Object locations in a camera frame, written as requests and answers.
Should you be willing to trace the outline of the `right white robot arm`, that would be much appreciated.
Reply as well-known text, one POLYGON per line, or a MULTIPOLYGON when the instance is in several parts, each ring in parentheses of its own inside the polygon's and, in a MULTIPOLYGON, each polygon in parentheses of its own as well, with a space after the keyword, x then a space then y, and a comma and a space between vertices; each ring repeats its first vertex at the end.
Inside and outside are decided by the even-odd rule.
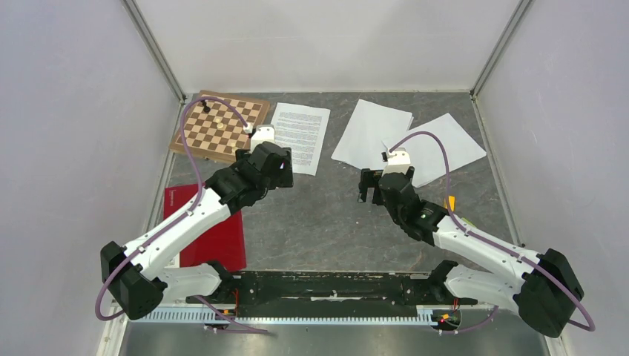
POLYGON ((559 337, 584 297, 568 259, 549 248, 544 253, 506 243, 463 222, 445 207, 421 199, 411 185, 413 168, 404 173, 363 169, 359 202, 373 189, 372 202, 383 206, 394 224, 414 240, 456 253, 481 271, 443 261, 428 283, 430 297, 474 299, 517 314, 531 329, 559 337))

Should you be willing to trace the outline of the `red clip file folder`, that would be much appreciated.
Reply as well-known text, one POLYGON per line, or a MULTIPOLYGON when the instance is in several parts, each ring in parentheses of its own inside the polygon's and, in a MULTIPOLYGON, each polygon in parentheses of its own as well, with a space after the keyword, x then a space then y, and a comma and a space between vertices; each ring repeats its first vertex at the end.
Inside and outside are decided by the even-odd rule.
MULTIPOLYGON (((196 185, 180 185, 164 191, 163 217, 173 215, 197 193, 196 185)), ((243 217, 240 212, 201 234, 175 258, 179 267, 197 266, 218 261, 230 271, 247 266, 243 217)))

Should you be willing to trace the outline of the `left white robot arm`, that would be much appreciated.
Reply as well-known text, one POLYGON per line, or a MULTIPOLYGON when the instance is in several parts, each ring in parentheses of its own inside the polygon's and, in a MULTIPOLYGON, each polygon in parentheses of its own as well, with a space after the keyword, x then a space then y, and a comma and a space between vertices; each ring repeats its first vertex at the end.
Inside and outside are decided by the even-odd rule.
POLYGON ((97 297, 96 316, 109 291, 131 320, 150 314, 166 300, 208 296, 227 301, 232 282, 210 263, 185 268, 168 264, 196 238, 226 221, 244 207, 263 199, 270 190, 293 186, 292 151, 262 142, 250 151, 239 149, 237 160, 215 171, 189 202, 156 228, 125 245, 114 241, 102 247, 103 286, 97 297))

